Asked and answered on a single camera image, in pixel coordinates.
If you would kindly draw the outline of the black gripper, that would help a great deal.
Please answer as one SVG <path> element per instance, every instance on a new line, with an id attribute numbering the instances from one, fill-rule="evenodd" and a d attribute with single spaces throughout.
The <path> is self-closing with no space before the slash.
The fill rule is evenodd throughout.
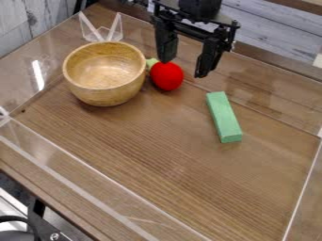
<path id="1" fill-rule="evenodd" d="M 194 76 L 208 77 L 217 68 L 224 51 L 232 50 L 241 23 L 221 12 L 224 0 L 153 0 L 153 3 L 161 62 L 168 63 L 177 57 L 178 35 L 184 34 L 205 44 Z"/>

